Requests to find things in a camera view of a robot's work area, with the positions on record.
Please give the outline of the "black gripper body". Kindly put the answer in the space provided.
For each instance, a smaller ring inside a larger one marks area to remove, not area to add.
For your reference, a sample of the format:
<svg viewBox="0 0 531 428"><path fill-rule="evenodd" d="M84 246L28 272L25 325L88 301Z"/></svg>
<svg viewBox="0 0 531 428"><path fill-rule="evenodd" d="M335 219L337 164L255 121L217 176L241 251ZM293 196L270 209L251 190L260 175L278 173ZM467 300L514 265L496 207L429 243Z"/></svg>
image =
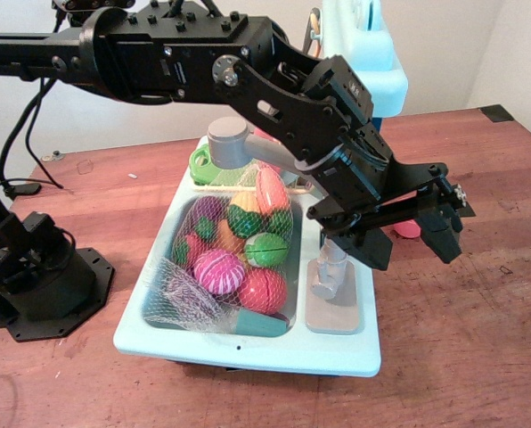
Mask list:
<svg viewBox="0 0 531 428"><path fill-rule="evenodd" d="M328 232L370 230L416 219L425 202L449 199L444 163L404 164L372 123L358 130L337 120L294 124L296 165L326 196L308 209Z"/></svg>

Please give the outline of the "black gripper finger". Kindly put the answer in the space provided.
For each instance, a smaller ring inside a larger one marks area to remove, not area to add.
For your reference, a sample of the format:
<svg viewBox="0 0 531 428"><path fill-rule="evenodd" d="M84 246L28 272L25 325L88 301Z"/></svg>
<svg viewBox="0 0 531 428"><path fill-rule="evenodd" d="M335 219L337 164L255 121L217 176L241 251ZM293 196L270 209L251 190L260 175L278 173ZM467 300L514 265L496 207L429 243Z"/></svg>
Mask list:
<svg viewBox="0 0 531 428"><path fill-rule="evenodd" d="M445 177L435 178L419 191L419 226L422 241L445 263L461 253L462 214L466 211L466 194L459 185Z"/></svg>
<svg viewBox="0 0 531 428"><path fill-rule="evenodd" d="M388 269L393 243L380 228L367 228L356 214L323 218L321 225L324 234L349 256L369 268Z"/></svg>

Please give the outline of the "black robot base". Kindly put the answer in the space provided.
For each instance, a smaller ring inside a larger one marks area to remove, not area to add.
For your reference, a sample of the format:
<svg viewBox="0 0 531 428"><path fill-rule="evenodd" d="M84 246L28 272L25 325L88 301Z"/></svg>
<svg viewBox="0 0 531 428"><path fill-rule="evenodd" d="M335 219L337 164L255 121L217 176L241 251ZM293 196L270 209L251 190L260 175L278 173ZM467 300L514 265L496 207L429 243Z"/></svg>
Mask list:
<svg viewBox="0 0 531 428"><path fill-rule="evenodd" d="M115 268L53 219L0 200L0 328L17 342L68 336L106 304Z"/></svg>

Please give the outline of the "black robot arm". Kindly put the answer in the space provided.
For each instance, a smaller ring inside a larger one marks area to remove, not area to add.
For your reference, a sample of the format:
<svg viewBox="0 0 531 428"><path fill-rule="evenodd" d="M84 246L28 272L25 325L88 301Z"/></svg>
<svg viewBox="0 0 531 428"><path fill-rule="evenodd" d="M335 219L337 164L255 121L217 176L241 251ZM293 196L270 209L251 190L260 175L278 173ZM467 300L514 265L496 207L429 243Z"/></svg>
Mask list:
<svg viewBox="0 0 531 428"><path fill-rule="evenodd" d="M366 266L388 267L384 227L407 219L444 262L461 254L471 208L447 166L397 161L346 60L300 52L266 17L223 16L184 1L133 14L102 7L59 33L0 33L0 76L55 78L139 105L227 104L292 153L324 193L308 217Z"/></svg>

